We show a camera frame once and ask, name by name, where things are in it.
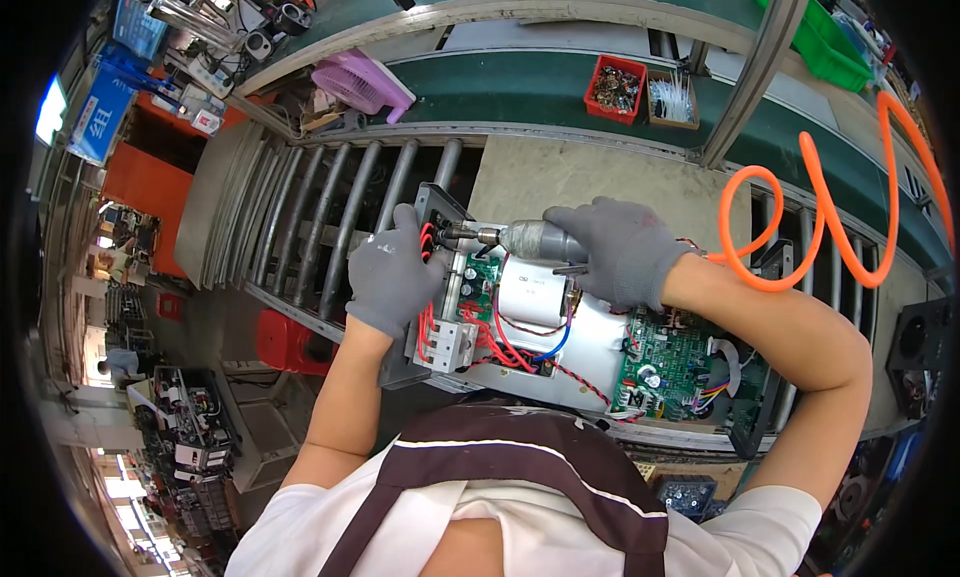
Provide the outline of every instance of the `hand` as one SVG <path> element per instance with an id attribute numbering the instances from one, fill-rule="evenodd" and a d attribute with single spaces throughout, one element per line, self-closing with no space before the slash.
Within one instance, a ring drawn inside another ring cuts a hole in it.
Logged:
<path id="1" fill-rule="evenodd" d="M 393 223 L 396 228 L 370 236 L 350 256 L 347 269 L 353 301 L 346 305 L 346 312 L 398 339 L 440 291 L 446 263 L 439 254 L 426 264 L 421 258 L 413 206 L 399 204 L 393 210 Z"/>
<path id="2" fill-rule="evenodd" d="M 604 196 L 576 209 L 553 206 L 543 219 L 572 235 L 589 254 L 577 284 L 616 307 L 661 310 L 664 282 L 677 260 L 694 248 L 674 239 L 649 206 Z"/>

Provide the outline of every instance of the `person in background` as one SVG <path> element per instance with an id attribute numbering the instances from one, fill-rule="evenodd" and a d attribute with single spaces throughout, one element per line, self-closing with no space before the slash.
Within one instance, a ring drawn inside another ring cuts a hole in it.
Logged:
<path id="1" fill-rule="evenodd" d="M 126 347 L 114 347 L 107 350 L 106 358 L 97 363 L 97 371 L 100 375 L 109 375 L 113 387 L 126 390 L 128 385 L 145 379 L 134 377 L 135 375 L 152 377 L 154 367 L 161 364 L 162 360 L 163 354 L 134 352 Z"/>
<path id="2" fill-rule="evenodd" d="M 129 265 L 134 253 L 134 245 L 137 244 L 137 238 L 131 237 L 123 246 L 114 249 L 105 249 L 97 254 L 97 262 L 102 264 L 104 270 L 110 273 L 110 278 L 116 283 L 126 283 L 129 272 Z"/>
<path id="3" fill-rule="evenodd" d="M 803 392 L 744 491 L 723 514 L 695 524 L 656 499 L 591 420 L 509 397 L 419 415 L 370 458 L 381 362 L 447 271 L 440 254 L 421 259 L 414 209 L 401 204 L 393 217 L 395 230 L 370 237 L 349 259 L 354 300 L 306 439 L 226 577 L 797 571 L 870 404 L 870 343 L 856 327 L 812 295 L 750 287 L 678 242 L 647 206 L 601 197 L 549 208 L 543 218 L 589 254 L 577 277 L 583 292 L 618 307 L 696 313 Z"/>

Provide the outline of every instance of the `coiled hose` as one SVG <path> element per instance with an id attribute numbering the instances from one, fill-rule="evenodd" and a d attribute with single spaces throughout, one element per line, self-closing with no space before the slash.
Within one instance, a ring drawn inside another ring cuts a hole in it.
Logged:
<path id="1" fill-rule="evenodd" d="M 759 250 L 766 244 L 780 226 L 781 218 L 784 216 L 784 190 L 774 174 L 767 169 L 756 164 L 743 167 L 729 180 L 723 190 L 720 198 L 720 244 L 723 252 L 714 252 L 706 256 L 713 262 L 726 262 L 735 271 L 741 280 L 750 284 L 750 286 L 764 292 L 782 292 L 796 285 L 810 271 L 813 266 L 813 260 L 817 258 L 817 252 L 820 250 L 820 243 L 824 237 L 824 224 L 830 229 L 833 241 L 840 249 L 840 257 L 844 260 L 846 268 L 849 269 L 853 278 L 864 287 L 875 288 L 883 283 L 890 273 L 890 267 L 894 262 L 894 254 L 897 251 L 897 232 L 900 228 L 900 190 L 897 183 L 897 160 L 894 156 L 893 138 L 890 133 L 890 113 L 896 116 L 906 129 L 907 136 L 913 142 L 914 147 L 919 153 L 920 162 L 926 169 L 926 174 L 930 177 L 930 186 L 933 187 L 933 195 L 937 201 L 937 206 L 943 218 L 943 225 L 946 227 L 946 237 L 950 245 L 950 253 L 956 254 L 954 244 L 954 216 L 951 213 L 950 201 L 947 199 L 947 189 L 940 176 L 940 170 L 933 159 L 933 153 L 927 140 L 920 133 L 920 129 L 913 121 L 913 117 L 906 111 L 894 96 L 886 91 L 881 91 L 876 97 L 876 110 L 880 119 L 880 136 L 883 139 L 883 151 L 886 157 L 887 172 L 889 174 L 890 189 L 890 227 L 887 233 L 886 249 L 883 252 L 883 260 L 875 271 L 870 272 L 860 263 L 857 254 L 847 238 L 843 224 L 840 223 L 840 215 L 837 214 L 834 200 L 831 198 L 830 189 L 824 180 L 823 167 L 820 164 L 820 156 L 817 148 L 813 144 L 813 138 L 806 131 L 799 134 L 799 150 L 803 154 L 803 163 L 806 165 L 806 172 L 810 175 L 810 182 L 813 184 L 813 191 L 817 195 L 817 218 L 813 228 L 813 239 L 810 241 L 810 248 L 806 251 L 806 256 L 799 263 L 795 271 L 782 279 L 764 279 L 750 272 L 740 261 L 743 257 Z M 750 242 L 747 246 L 736 249 L 734 239 L 730 230 L 730 210 L 734 202 L 734 194 L 738 187 L 744 181 L 751 177 L 759 177 L 770 185 L 774 193 L 774 216 L 767 228 Z"/>

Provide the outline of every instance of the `brown apron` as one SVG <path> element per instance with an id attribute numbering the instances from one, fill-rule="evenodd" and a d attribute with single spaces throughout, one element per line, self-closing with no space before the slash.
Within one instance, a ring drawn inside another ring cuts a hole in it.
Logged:
<path id="1" fill-rule="evenodd" d="M 560 491 L 601 542 L 626 555 L 624 575 L 663 577 L 666 507 L 613 439 L 567 413 L 483 404 L 449 406 L 411 421 L 318 577 L 351 574 L 404 490 L 476 479 L 518 479 Z"/>

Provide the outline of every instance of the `blue wire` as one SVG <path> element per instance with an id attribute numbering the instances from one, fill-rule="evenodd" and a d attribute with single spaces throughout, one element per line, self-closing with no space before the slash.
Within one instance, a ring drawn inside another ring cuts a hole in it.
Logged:
<path id="1" fill-rule="evenodd" d="M 571 324 L 571 323 L 573 323 L 572 320 L 568 320 L 568 321 L 566 322 L 566 330 L 563 331 L 563 339 L 561 339 L 561 340 L 559 341 L 559 343 L 557 344 L 557 347 L 553 348 L 552 350 L 550 350 L 550 351 L 547 352 L 546 354 L 541 354 L 541 355 L 539 355 L 539 356 L 534 356 L 534 361 L 536 361 L 536 360 L 546 360 L 547 358 L 552 358 L 553 355 L 556 355 L 556 354 L 560 351 L 560 348 L 563 348 L 563 347 L 564 347 L 564 344 L 567 343 L 567 338 L 570 337 L 570 324 Z"/>

